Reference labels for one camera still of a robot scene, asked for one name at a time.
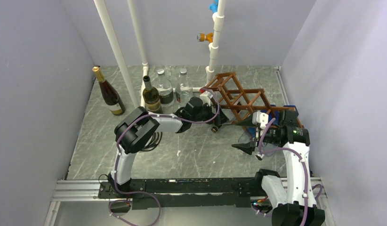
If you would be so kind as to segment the clear glass bottle silver cap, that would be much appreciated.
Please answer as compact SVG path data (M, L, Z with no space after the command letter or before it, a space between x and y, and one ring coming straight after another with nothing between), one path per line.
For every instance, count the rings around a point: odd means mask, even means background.
M185 106L193 97L193 83L187 75L187 69L181 68L175 87L176 100L179 105Z

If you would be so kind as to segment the clear glass bottle white cap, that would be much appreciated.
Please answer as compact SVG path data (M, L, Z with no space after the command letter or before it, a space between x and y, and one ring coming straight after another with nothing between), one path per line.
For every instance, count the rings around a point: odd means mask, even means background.
M157 70L156 88L160 95L161 105L168 106L174 102L173 84L164 69Z

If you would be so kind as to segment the dark green wine bottle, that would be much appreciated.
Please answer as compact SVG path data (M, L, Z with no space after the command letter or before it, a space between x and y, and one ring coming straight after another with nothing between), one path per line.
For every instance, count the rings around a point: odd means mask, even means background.
M146 109L149 112L163 114L161 107L160 95L156 87L152 86L149 76L143 77L145 89L142 92Z

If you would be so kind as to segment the dark red wine bottle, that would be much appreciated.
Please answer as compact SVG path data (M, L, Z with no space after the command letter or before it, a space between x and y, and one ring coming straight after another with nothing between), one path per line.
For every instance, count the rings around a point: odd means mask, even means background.
M121 100L120 95L114 89L114 87L104 77L100 66L94 66L92 68L102 94L102 97L113 115L122 115L125 113L125 106Z

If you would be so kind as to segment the small clear bottle black cap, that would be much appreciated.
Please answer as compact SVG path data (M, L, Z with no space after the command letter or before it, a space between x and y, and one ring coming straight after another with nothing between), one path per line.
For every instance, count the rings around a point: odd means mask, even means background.
M212 124L212 128L211 128L211 131L213 133L217 133L219 131L219 129L223 126L223 125L229 125L229 124L233 124L234 123L234 120L232 119L229 119L228 117L226 117L225 115L218 115L214 120L213 120L213 124Z

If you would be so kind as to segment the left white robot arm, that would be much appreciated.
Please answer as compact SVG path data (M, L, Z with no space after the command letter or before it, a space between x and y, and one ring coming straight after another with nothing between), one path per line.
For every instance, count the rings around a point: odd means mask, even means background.
M198 97L191 98L172 114L153 113L141 106L136 108L114 130L117 155L114 169L108 176L111 192L118 198L128 194L135 156L144 150L155 133L183 133L192 124L202 123L218 129L228 121L219 105L211 106Z

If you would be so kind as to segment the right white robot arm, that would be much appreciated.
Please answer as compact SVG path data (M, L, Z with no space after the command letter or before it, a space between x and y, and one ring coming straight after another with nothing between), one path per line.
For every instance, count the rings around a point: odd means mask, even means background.
M309 132L301 127L297 112L282 110L270 119L267 113L257 111L237 125L255 127L256 134L250 142L233 147L249 155L256 152L259 160L282 151L286 162L287 188L275 171L261 169L256 174L253 189L258 195L266 194L270 205L253 203L252 208L270 216L274 226L321 226L325 212L317 207L311 186Z

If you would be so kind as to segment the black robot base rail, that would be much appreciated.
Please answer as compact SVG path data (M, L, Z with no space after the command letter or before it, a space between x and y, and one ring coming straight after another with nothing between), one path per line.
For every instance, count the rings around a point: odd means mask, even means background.
M161 207L235 206L248 208L266 195L255 178L132 179L118 193L110 182L100 183L99 199L126 199L133 210Z

